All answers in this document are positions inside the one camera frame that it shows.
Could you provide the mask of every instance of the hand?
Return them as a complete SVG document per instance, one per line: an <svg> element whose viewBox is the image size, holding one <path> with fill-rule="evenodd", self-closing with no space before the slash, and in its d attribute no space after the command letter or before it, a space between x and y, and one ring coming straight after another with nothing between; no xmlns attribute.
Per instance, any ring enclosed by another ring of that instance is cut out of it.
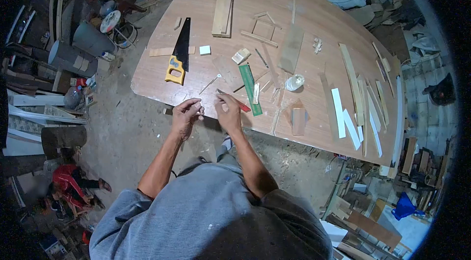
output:
<svg viewBox="0 0 471 260"><path fill-rule="evenodd" d="M201 98L191 98L173 108L172 129L170 133L177 134L183 141L190 137L193 123L203 120L204 107Z"/></svg>
<svg viewBox="0 0 471 260"><path fill-rule="evenodd" d="M226 94L216 94L214 107L218 113L218 120L227 133L231 136L242 132L242 123L240 121L240 108L236 99ZM226 104L228 110L224 111L222 105Z"/></svg>
<svg viewBox="0 0 471 260"><path fill-rule="evenodd" d="M85 204L90 205L91 196L83 196L82 199L85 201Z"/></svg>

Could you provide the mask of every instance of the red jacket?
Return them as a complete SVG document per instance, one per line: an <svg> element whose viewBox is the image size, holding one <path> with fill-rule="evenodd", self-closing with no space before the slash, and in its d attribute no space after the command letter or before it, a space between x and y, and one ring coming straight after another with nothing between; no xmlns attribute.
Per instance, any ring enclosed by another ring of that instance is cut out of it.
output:
<svg viewBox="0 0 471 260"><path fill-rule="evenodd" d="M76 207L83 208L83 203L74 199L72 195L68 192L68 189L70 187L73 187L75 191L77 191L80 197L85 196L80 186L72 177L72 171L74 171L75 169L78 169L78 167L74 164L59 166L52 173L52 182L57 182L60 185L60 189L62 191L62 197L66 201L75 205Z"/></svg>

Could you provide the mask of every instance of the green ruler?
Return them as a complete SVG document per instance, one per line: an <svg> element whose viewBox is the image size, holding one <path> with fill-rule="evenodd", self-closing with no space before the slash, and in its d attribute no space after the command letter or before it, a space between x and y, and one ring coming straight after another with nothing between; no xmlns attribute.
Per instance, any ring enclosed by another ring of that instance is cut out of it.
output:
<svg viewBox="0 0 471 260"><path fill-rule="evenodd" d="M258 104L252 104L253 100L253 86L255 81L253 80L252 71L248 64L239 66L240 74L242 75L242 80L244 81L245 91L247 91L247 96L249 97L250 107L252 108L253 116L262 115L262 107L260 107L260 102Z"/></svg>

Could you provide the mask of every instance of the plastic bottle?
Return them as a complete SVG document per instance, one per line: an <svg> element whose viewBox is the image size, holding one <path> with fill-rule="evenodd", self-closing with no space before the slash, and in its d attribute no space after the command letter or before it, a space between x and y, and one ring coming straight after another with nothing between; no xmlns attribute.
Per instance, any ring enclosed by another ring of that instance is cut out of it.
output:
<svg viewBox="0 0 471 260"><path fill-rule="evenodd" d="M302 75L294 75L290 79L286 80L285 88L289 91L295 91L304 84L304 77Z"/></svg>
<svg viewBox="0 0 471 260"><path fill-rule="evenodd" d="M101 54L101 57L103 57L105 60L111 62L111 61L114 61L115 60L115 55L112 55L111 53L109 52L103 52Z"/></svg>
<svg viewBox="0 0 471 260"><path fill-rule="evenodd" d="M64 107L75 110L82 100L82 86L71 86L64 96Z"/></svg>

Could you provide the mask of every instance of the gray shirt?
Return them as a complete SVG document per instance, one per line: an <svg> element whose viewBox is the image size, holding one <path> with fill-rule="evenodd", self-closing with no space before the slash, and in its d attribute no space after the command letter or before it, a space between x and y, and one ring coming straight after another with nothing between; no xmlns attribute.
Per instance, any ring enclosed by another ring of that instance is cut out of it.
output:
<svg viewBox="0 0 471 260"><path fill-rule="evenodd" d="M241 169L205 163L150 200L123 190L90 240L92 259L330 259L309 203L282 190L257 200Z"/></svg>

